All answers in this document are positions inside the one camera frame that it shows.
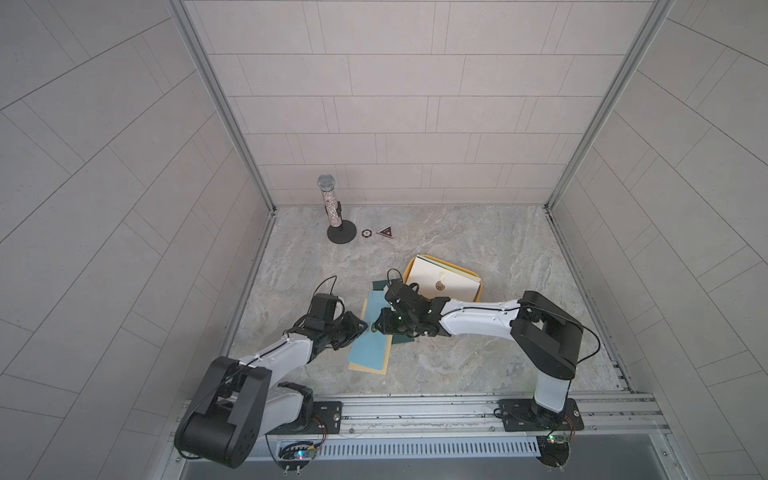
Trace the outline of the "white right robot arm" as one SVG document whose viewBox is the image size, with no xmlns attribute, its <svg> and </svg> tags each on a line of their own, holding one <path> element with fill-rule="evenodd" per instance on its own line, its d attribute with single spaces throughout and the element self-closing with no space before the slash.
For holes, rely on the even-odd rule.
<svg viewBox="0 0 768 480">
<path fill-rule="evenodd" d="M 565 420 L 585 326 L 548 298 L 526 291 L 517 300 L 496 303 L 428 299 L 415 284 L 395 280 L 385 291 L 385 300 L 388 306 L 373 324 L 385 335 L 482 335 L 516 342 L 538 369 L 532 421 L 554 429 Z"/>
</svg>

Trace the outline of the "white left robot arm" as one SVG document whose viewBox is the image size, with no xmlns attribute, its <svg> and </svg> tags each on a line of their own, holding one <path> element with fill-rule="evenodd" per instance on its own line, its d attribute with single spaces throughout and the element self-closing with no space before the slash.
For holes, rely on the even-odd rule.
<svg viewBox="0 0 768 480">
<path fill-rule="evenodd" d="M 212 361 L 176 430 L 174 448 L 189 460 L 205 459 L 236 468 L 257 440 L 274 430 L 303 433 L 317 426 L 313 391 L 284 378 L 328 348 L 353 343 L 368 324 L 332 294 L 315 294 L 281 338 L 241 359 Z"/>
</svg>

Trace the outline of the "dark green envelope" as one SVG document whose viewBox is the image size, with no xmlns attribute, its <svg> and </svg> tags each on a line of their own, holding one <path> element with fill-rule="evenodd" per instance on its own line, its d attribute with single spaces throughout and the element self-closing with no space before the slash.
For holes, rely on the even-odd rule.
<svg viewBox="0 0 768 480">
<path fill-rule="evenodd" d="M 385 291 L 387 288 L 387 281 L 386 280 L 374 280 L 372 282 L 372 289 L 374 291 Z M 402 334 L 392 334 L 392 344 L 405 344 L 405 343 L 411 343 L 414 342 L 414 339 L 411 337 L 408 337 L 407 335 Z"/>
</svg>

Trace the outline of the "rhinestone microphone on black stand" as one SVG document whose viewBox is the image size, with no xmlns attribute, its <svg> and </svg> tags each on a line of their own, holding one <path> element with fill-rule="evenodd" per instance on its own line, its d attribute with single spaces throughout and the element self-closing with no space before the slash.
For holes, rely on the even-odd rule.
<svg viewBox="0 0 768 480">
<path fill-rule="evenodd" d="M 334 244 L 347 244 L 357 235 L 356 225 L 342 218 L 341 203 L 335 194 L 335 179 L 330 174 L 318 177 L 318 187 L 321 190 L 325 210 L 329 219 L 327 237 Z"/>
</svg>

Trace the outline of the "left green circuit board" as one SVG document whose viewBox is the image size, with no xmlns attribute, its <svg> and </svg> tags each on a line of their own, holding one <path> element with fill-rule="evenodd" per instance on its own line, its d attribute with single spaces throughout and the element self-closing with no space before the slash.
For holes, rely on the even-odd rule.
<svg viewBox="0 0 768 480">
<path fill-rule="evenodd" d="M 277 464 L 284 475 L 291 472 L 300 475 L 301 471 L 317 457 L 319 446 L 319 443 L 310 441 L 288 444 L 279 450 Z"/>
</svg>

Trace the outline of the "green circuit board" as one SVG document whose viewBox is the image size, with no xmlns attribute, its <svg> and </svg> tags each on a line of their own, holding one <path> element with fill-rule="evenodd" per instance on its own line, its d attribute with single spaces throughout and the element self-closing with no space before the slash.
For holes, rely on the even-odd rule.
<svg viewBox="0 0 768 480">
<path fill-rule="evenodd" d="M 570 437 L 562 433 L 549 433 L 536 437 L 538 461 L 548 469 L 563 471 L 571 455 Z"/>
<path fill-rule="evenodd" d="M 319 446 L 319 443 L 310 441 L 288 444 L 279 450 L 277 464 L 284 475 L 291 472 L 300 475 L 301 471 L 317 457 Z"/>
</svg>

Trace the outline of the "right green circuit board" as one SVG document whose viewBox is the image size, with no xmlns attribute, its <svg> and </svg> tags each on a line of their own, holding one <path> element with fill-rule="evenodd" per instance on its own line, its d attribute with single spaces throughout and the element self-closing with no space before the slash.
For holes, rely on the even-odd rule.
<svg viewBox="0 0 768 480">
<path fill-rule="evenodd" d="M 549 433 L 536 437 L 538 461 L 548 469 L 563 471 L 571 455 L 570 437 L 562 433 Z"/>
</svg>

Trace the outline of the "metal base rail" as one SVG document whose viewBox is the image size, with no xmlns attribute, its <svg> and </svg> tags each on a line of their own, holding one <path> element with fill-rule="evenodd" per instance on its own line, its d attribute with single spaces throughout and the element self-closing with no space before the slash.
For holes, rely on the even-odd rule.
<svg viewBox="0 0 768 480">
<path fill-rule="evenodd" d="M 532 403 L 521 395 L 320 398 L 314 400 L 314 413 L 327 428 L 325 433 L 317 426 L 303 433 L 276 429 L 257 440 L 242 465 L 256 460 L 277 464 L 279 450 L 299 441 L 320 444 L 317 457 L 310 463 L 464 458 L 538 460 L 536 437 L 549 433 L 568 435 L 571 455 L 590 440 L 604 440 L 609 446 L 626 448 L 630 453 L 650 455 L 663 462 L 670 460 L 668 424 L 651 394 L 577 394 L 567 399 L 565 420 L 554 429 L 542 428 L 532 421 Z"/>
</svg>

